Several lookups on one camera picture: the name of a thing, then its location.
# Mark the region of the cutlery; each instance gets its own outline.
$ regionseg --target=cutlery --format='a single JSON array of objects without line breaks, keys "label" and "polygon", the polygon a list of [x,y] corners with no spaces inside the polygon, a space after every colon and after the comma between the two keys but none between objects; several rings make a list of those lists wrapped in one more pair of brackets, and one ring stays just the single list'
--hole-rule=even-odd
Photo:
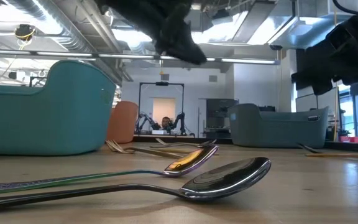
[{"label": "cutlery", "polygon": [[109,146],[110,150],[112,151],[117,151],[120,153],[125,153],[125,154],[133,154],[135,153],[135,151],[138,152],[143,152],[143,153],[149,153],[149,154],[153,154],[156,156],[162,156],[162,157],[169,157],[169,158],[173,158],[174,156],[171,153],[179,153],[179,154],[189,154],[191,152],[193,152],[193,150],[186,150],[186,149],[143,149],[143,148],[139,148],[139,147],[126,147],[126,148],[122,148],[116,141],[112,140],[108,140],[106,141],[107,145]]},{"label": "cutlery", "polygon": [[215,144],[215,142],[216,142],[216,139],[215,139],[215,140],[206,141],[206,142],[203,142],[200,144],[186,143],[186,142],[176,142],[176,143],[168,144],[159,138],[157,138],[155,140],[157,140],[160,144],[162,144],[162,146],[150,146],[151,148],[177,147],[177,146],[193,146],[193,147],[202,148],[202,147],[206,147],[206,146]]},{"label": "cutlery", "polygon": [[83,180],[115,177],[119,175],[129,174],[155,174],[162,175],[164,177],[179,177],[199,168],[199,166],[204,164],[218,149],[218,146],[213,145],[204,149],[195,150],[192,153],[189,153],[188,155],[177,159],[175,162],[172,162],[162,172],[154,170],[130,170],[122,172],[107,172],[102,174],[78,175],[73,177],[33,180],[28,182],[1,183],[0,194],[21,190],[32,190],[44,187],[59,186]]},{"label": "cutlery", "polygon": [[237,161],[198,175],[178,190],[147,184],[119,184],[87,189],[0,197],[0,210],[18,205],[124,190],[148,190],[177,196],[189,201],[209,201],[248,189],[260,181],[270,170],[270,167],[271,161],[264,157]]},{"label": "cutlery", "polygon": [[358,153],[329,153],[329,152],[319,152],[312,147],[306,146],[304,144],[298,143],[298,145],[302,149],[306,149],[307,151],[311,152],[306,154],[307,157],[335,157],[335,158],[358,158]]}]

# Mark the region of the gray plastic bin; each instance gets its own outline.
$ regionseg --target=gray plastic bin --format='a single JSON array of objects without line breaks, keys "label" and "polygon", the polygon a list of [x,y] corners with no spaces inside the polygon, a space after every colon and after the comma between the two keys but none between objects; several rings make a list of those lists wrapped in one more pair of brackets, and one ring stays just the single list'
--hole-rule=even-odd
[{"label": "gray plastic bin", "polygon": [[259,111],[254,104],[229,108],[231,137],[245,147],[324,146],[328,125],[328,107],[297,113]]}]

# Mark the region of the red object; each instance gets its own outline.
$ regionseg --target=red object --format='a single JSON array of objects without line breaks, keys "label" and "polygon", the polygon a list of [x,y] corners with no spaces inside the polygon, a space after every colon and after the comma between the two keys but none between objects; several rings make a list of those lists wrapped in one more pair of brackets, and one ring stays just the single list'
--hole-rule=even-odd
[{"label": "red object", "polygon": [[351,137],[351,142],[358,143],[358,137]]},{"label": "red object", "polygon": [[341,136],[341,142],[353,142],[353,143],[358,143],[358,137]]},{"label": "red object", "polygon": [[341,142],[350,142],[351,138],[347,136],[341,136]]}]

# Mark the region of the glass door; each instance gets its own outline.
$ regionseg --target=glass door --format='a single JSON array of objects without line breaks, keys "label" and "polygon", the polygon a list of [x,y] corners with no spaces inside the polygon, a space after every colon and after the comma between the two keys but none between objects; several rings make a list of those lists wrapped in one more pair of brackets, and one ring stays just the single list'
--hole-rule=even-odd
[{"label": "glass door", "polygon": [[354,125],[354,115],[353,115],[353,100],[352,96],[340,96],[339,98],[342,121],[342,130],[349,131],[349,137],[356,136],[355,125]]}]

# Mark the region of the teal plastic bin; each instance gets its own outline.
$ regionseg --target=teal plastic bin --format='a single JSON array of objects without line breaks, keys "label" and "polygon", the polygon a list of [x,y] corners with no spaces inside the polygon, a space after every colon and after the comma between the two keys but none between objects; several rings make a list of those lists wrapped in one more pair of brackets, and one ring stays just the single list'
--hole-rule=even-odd
[{"label": "teal plastic bin", "polygon": [[72,60],[50,68],[42,88],[0,86],[0,155],[63,156],[104,144],[116,86]]}]

